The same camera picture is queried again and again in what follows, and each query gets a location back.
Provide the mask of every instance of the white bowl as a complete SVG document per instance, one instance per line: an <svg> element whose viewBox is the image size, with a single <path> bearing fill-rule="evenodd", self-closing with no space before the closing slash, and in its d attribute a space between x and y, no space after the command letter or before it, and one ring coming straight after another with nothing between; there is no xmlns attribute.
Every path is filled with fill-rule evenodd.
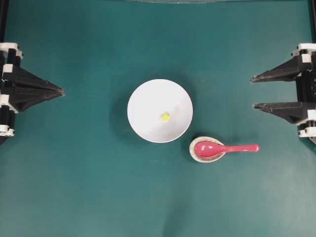
<svg viewBox="0 0 316 237"><path fill-rule="evenodd" d="M154 79L141 84L129 98L127 117L133 130L150 142L171 142L190 126L192 101L179 84Z"/></svg>

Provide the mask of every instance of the green surface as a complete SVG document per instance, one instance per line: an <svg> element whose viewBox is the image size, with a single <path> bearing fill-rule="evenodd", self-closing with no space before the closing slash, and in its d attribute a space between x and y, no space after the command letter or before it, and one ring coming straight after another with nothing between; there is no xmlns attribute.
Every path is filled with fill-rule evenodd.
<svg viewBox="0 0 316 237"><path fill-rule="evenodd" d="M296 101L295 85L249 82L311 41L307 1L11 0L6 32L22 67L66 96L19 114L0 147L0 236L316 235L315 147L252 109ZM155 78L194 104L167 144L126 118L132 91ZM262 149L201 164L188 151L199 135Z"/></svg>

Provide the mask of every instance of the plastic spoon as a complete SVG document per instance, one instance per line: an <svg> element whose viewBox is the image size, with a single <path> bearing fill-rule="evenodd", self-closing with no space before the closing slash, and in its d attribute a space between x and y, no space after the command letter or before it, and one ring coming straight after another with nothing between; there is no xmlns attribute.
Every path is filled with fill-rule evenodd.
<svg viewBox="0 0 316 237"><path fill-rule="evenodd" d="M210 141L199 142L194 146L195 154L204 158L211 158L227 152L258 152L259 150L260 147L257 144L224 146Z"/></svg>

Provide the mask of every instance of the yellow object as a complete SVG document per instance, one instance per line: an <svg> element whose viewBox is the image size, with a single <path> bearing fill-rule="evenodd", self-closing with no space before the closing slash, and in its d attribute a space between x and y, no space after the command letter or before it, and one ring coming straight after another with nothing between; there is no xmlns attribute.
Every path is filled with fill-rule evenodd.
<svg viewBox="0 0 316 237"><path fill-rule="evenodd" d="M169 113L168 112L164 112L161 116L160 116L162 121L168 121L169 120Z"/></svg>

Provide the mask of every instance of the spoon handle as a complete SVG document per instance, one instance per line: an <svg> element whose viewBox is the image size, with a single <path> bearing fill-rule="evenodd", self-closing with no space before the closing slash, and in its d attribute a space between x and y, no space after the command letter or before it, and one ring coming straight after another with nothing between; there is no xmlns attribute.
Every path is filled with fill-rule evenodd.
<svg viewBox="0 0 316 237"><path fill-rule="evenodd" d="M260 146L258 144L225 146L225 152L258 152Z"/></svg>

